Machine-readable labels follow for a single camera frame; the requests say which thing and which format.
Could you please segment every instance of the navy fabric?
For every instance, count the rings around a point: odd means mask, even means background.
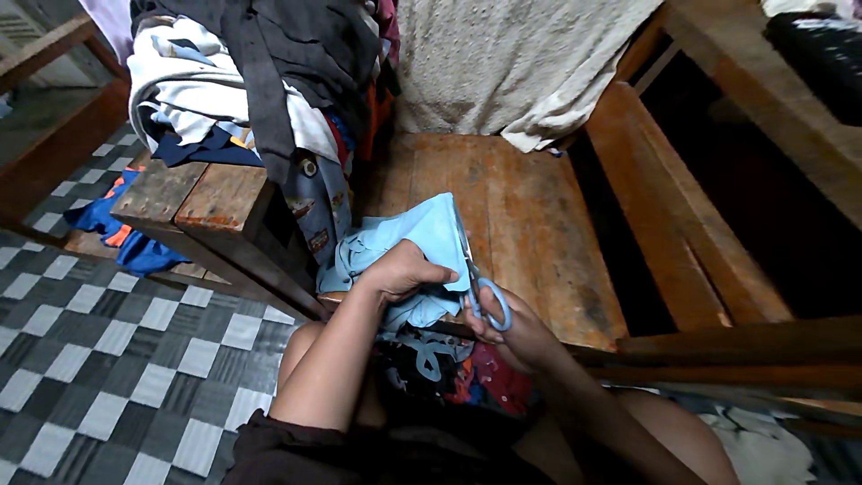
[[[70,209],[63,213],[63,218],[75,229],[87,232],[97,232],[102,235],[102,244],[112,247],[106,241],[116,234],[123,223],[110,215],[114,203],[125,193],[128,186],[138,177],[135,170],[123,170],[123,183],[114,187],[114,194],[107,198],[94,200],[84,207]],[[190,262],[176,251],[164,244],[144,236],[137,230],[132,230],[120,244],[120,252],[116,263],[126,268],[135,276],[147,276],[173,268],[180,262]]]
[[[168,167],[176,167],[188,161],[208,161],[247,167],[264,166],[263,161],[252,150],[233,144],[230,141],[230,134],[217,126],[213,126],[200,143],[180,146],[181,141],[179,136],[165,133],[159,140],[159,147],[153,153],[153,158],[162,159]]]

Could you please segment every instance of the leg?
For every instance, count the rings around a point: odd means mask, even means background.
[[[617,394],[623,407],[662,445],[709,485],[739,485],[718,437],[677,403],[646,391]]]
[[[320,336],[324,324],[321,322],[308,322],[299,327],[290,336],[284,354],[281,357],[281,366],[278,368],[278,390],[281,392],[284,382],[290,377],[290,373],[296,368],[311,344]],[[386,423],[386,411],[380,404],[374,379],[368,374],[365,376],[362,394],[356,406],[356,414],[353,417],[355,425],[371,428],[382,428]]]

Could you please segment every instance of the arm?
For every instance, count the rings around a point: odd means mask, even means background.
[[[270,417],[297,425],[347,431],[365,366],[388,302],[425,283],[458,279],[402,240],[374,262],[347,293],[321,335],[299,361],[270,407]]]
[[[482,290],[483,309],[502,321],[497,299],[489,288]],[[508,331],[495,331],[465,311],[467,323],[480,338],[496,344],[507,362],[533,376],[573,449],[583,444],[577,436],[585,436],[624,460],[648,483],[703,484],[586,373],[523,300],[504,292],[513,319]]]

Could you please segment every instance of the right hand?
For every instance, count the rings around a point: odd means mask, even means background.
[[[503,308],[489,287],[483,287],[478,295],[482,318],[473,316],[470,299],[465,297],[465,320],[479,340],[495,344],[506,363],[524,374],[547,371],[560,356],[570,358],[563,344],[524,300],[500,289],[512,314],[512,326],[507,331],[496,330],[484,316],[490,313],[498,322],[503,321]]]

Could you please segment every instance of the left hand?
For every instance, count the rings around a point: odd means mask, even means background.
[[[357,285],[381,292],[386,301],[394,302],[416,293],[426,283],[453,283],[458,278],[453,269],[426,260],[415,242],[402,239],[365,270]]]

